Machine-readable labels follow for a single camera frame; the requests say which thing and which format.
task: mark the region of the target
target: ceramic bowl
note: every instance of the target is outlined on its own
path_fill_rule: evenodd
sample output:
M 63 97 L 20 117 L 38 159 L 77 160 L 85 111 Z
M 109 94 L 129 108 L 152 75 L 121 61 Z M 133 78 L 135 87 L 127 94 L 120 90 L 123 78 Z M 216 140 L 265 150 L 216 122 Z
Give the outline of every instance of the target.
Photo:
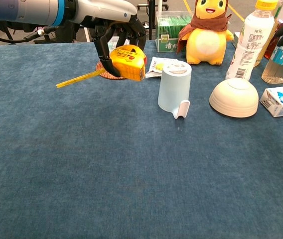
M 236 118 L 254 115 L 258 110 L 257 89 L 247 80 L 232 78 L 220 82 L 209 98 L 209 103 L 219 113 Z

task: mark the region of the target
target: milk carton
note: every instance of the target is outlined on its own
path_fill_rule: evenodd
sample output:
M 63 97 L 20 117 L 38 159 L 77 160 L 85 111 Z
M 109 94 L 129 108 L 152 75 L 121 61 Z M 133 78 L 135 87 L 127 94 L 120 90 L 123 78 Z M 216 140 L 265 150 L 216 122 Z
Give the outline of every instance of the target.
M 260 103 L 266 107 L 273 117 L 283 116 L 283 87 L 265 89 L 260 98 Z

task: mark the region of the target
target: coaster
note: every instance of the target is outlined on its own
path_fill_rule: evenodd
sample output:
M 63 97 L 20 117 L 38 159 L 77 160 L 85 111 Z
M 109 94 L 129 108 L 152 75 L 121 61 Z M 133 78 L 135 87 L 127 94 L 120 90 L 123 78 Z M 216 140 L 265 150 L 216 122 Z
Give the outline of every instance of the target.
M 99 70 L 103 67 L 102 63 L 99 61 L 96 65 L 96 70 Z M 102 74 L 100 74 L 101 77 L 104 77 L 106 79 L 109 79 L 109 80 L 123 80 L 123 79 L 126 79 L 125 77 L 115 77 L 113 75 L 111 75 L 110 73 L 108 73 L 107 71 L 106 72 L 103 72 Z

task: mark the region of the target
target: bottle cap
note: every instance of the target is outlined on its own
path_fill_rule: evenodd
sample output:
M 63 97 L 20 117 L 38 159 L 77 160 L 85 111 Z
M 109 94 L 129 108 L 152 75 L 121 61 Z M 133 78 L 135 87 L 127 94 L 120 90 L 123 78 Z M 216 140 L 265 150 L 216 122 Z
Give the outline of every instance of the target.
M 276 9 L 278 0 L 257 0 L 256 8 L 259 10 L 272 11 Z

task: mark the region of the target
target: yellow tape measure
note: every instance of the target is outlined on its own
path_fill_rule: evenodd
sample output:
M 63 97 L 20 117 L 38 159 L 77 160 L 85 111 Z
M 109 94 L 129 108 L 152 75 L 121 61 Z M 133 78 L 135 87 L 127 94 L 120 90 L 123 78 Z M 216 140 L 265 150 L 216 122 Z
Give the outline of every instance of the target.
M 139 47 L 135 45 L 120 46 L 110 53 L 110 58 L 113 65 L 119 70 L 121 77 L 135 81 L 142 81 L 145 78 L 147 58 Z M 104 72 L 106 72 L 106 70 L 101 68 L 83 76 L 59 83 L 56 87 L 62 88 L 98 76 Z

